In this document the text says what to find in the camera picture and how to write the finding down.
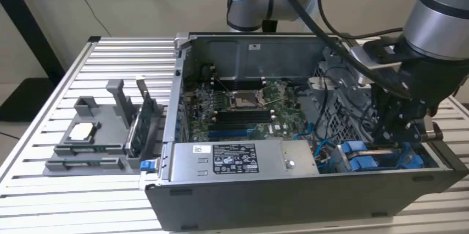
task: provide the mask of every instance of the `robotic arm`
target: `robotic arm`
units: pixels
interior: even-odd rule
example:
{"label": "robotic arm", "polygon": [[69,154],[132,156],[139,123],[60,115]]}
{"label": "robotic arm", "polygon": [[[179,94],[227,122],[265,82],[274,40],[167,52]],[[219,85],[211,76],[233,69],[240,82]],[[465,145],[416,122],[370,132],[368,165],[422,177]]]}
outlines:
{"label": "robotic arm", "polygon": [[[430,117],[440,102],[464,84],[469,73],[469,0],[417,0],[397,40],[365,44],[369,57],[381,64],[401,62],[397,72],[381,72],[401,83],[410,99],[401,99],[372,85],[378,125],[377,142],[441,140]],[[394,53],[385,51],[394,46]]]}

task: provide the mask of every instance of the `metal slotted table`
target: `metal slotted table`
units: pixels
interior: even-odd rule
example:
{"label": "metal slotted table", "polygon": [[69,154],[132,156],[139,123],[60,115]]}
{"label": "metal slotted table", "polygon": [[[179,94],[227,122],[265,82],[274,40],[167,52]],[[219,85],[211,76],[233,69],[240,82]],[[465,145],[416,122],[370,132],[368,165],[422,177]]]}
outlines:
{"label": "metal slotted table", "polygon": [[[45,160],[75,115],[79,96],[112,104],[108,79],[124,79],[135,103],[135,84],[145,76],[152,97],[169,101],[172,38],[101,38],[85,45],[55,93],[0,167],[0,233],[167,233],[160,228],[139,175],[44,177]],[[436,116],[449,144],[469,165],[469,112],[448,98]],[[224,230],[219,233],[469,233],[469,177],[446,192],[429,194],[393,218]]]}

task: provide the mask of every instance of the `blue cable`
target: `blue cable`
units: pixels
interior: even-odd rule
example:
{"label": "blue cable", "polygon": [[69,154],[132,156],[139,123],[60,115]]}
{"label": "blue cable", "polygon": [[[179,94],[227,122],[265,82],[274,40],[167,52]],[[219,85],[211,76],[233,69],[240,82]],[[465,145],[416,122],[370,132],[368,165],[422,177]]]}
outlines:
{"label": "blue cable", "polygon": [[301,132],[293,136],[293,140],[298,140],[300,136],[306,136],[313,133],[313,123],[308,123],[308,132]]}
{"label": "blue cable", "polygon": [[314,154],[313,154],[314,157],[320,154],[321,148],[322,148],[322,146],[325,145],[325,143],[326,143],[328,141],[329,141],[329,140],[325,139],[324,141],[321,141],[320,145],[317,145],[317,149],[316,149]]}
{"label": "blue cable", "polygon": [[251,133],[252,133],[253,131],[256,131],[256,130],[257,130],[257,126],[256,126],[253,129],[248,129],[248,130],[247,130],[247,132],[248,132],[248,137],[249,137]]}

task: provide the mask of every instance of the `floor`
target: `floor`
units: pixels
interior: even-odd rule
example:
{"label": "floor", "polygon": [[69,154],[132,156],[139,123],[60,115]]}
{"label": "floor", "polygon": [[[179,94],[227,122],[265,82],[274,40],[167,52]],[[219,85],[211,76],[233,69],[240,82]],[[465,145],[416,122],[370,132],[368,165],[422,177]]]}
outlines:
{"label": "floor", "polygon": [[[19,83],[0,84],[0,104],[7,100],[9,94],[15,91]],[[0,132],[12,136],[21,137],[28,129],[29,122],[3,122],[0,121]],[[12,151],[17,139],[0,134],[0,165]]]}

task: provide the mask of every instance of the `electronic component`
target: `electronic component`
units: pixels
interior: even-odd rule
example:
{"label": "electronic component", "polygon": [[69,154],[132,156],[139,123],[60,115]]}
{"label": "electronic component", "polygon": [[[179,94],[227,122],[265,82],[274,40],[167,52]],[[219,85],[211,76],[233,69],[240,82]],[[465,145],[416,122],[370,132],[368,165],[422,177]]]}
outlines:
{"label": "electronic component", "polygon": [[262,79],[259,80],[219,80],[212,77],[212,88],[215,91],[260,90],[264,88]]}
{"label": "electronic component", "polygon": [[265,104],[261,91],[233,91],[231,94],[231,107],[233,109],[261,108]]}
{"label": "electronic component", "polygon": [[136,84],[141,106],[125,96],[124,81],[107,84],[116,105],[99,105],[93,97],[80,97],[76,116],[45,162],[44,175],[79,176],[137,174],[140,159],[152,157],[157,145],[163,106],[151,98],[144,78]]}
{"label": "electronic component", "polygon": [[217,123],[265,123],[273,121],[270,110],[217,112],[215,118]]}
{"label": "electronic component", "polygon": [[337,147],[326,172],[358,172],[424,168],[420,155],[409,143],[396,147],[369,148],[362,141],[348,141]]}

